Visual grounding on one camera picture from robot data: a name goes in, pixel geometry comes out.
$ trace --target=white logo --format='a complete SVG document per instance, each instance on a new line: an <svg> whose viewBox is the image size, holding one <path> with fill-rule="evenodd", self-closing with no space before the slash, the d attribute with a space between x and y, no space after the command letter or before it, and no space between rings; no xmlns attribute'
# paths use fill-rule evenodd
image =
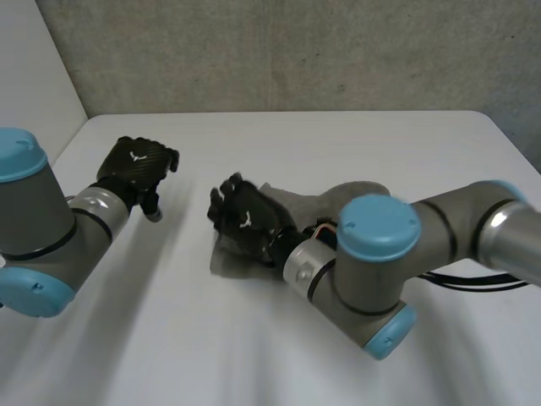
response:
<svg viewBox="0 0 541 406"><path fill-rule="evenodd" d="M136 156L136 155L134 155L134 153L132 151L129 152L129 155L132 157L134 162L141 161L141 160L146 158L146 155L145 156Z"/></svg>
<svg viewBox="0 0 541 406"><path fill-rule="evenodd" d="M250 221L250 212L246 211L246 222L238 226L239 228L245 228L252 225L252 222Z"/></svg>

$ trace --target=black cable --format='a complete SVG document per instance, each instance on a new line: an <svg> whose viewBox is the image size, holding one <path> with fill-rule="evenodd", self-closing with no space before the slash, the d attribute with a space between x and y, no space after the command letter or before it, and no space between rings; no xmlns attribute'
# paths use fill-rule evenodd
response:
<svg viewBox="0 0 541 406"><path fill-rule="evenodd" d="M521 282L520 279L517 279L508 273L487 277L453 277L451 275L444 275L436 272L427 272L425 275L433 277L440 283L463 286L504 285L507 283Z"/></svg>
<svg viewBox="0 0 541 406"><path fill-rule="evenodd" d="M523 288L523 287L529 285L529 283L527 283L527 282L520 282L520 283L514 283L512 285L503 286L503 287L499 287L499 288L474 289L474 288L464 288L464 287L461 287L461 286L453 286L453 285L449 285L447 283L442 283L442 282L437 281L433 277L428 277L426 275L420 275L419 278L424 279L425 281L428 281L430 283L433 283L434 285L441 286L442 288L448 288L448 289L451 289L451 290L458 290L458 291L461 291L461 292L473 292L473 293L505 292L506 290Z"/></svg>

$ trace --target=cable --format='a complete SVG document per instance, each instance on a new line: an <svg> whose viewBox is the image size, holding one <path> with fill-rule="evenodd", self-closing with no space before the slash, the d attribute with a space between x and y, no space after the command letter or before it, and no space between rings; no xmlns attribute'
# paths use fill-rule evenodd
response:
<svg viewBox="0 0 541 406"><path fill-rule="evenodd" d="M527 282L520 282L520 283L514 283L512 285L499 287L499 288L475 289L475 288L464 288L462 286L453 286L453 285L449 285L447 283L442 283L442 282L437 281L433 277L428 277L426 275L420 275L418 277L421 278L421 279L424 279L425 281L433 283L434 285L441 286L442 288L448 288L448 289L451 289L451 290L458 290L460 292L473 292L473 293L505 292L506 290L513 290L513 289L523 288L523 287L529 285L529 283L527 283Z"/></svg>
<svg viewBox="0 0 541 406"><path fill-rule="evenodd" d="M333 226L332 224L329 224L328 222L324 222L323 224L320 224L315 230L314 230L314 233L312 234L312 239L317 239L321 233L321 230L323 230L324 228L326 228L327 230L331 231L331 233L333 234L336 234L336 227Z"/></svg>
<svg viewBox="0 0 541 406"><path fill-rule="evenodd" d="M505 285L507 283L521 282L520 279L517 279L508 273L501 273L499 275L491 275L487 277L453 277L451 275L444 275L436 272L427 272L425 275L433 277L438 282L450 285L485 286Z"/></svg>

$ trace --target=gray concrete wall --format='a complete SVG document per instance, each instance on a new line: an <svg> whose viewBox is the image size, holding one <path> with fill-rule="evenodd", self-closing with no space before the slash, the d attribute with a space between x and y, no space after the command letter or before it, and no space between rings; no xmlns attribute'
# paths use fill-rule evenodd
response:
<svg viewBox="0 0 541 406"><path fill-rule="evenodd" d="M37 0L90 116L472 109L541 169L541 0Z"/></svg>

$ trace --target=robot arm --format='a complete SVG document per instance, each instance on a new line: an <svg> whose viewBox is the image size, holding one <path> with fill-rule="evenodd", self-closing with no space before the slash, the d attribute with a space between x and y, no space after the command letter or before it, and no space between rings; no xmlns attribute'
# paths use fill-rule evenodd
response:
<svg viewBox="0 0 541 406"><path fill-rule="evenodd" d="M118 140L97 182L69 202L36 138L0 129L0 303L34 317L58 315L74 298L134 206L158 221L156 188L178 153L155 141Z"/></svg>
<svg viewBox="0 0 541 406"><path fill-rule="evenodd" d="M224 201L235 206L234 194ZM430 278L431 271L470 258L541 286L541 215L509 184L478 182L411 205L364 195L345 205L337 220L334 247L284 228L267 250L286 282L376 359L388 356L413 327L416 313L400 300L412 277L428 272ZM239 235L237 224L229 236L243 245Z"/></svg>

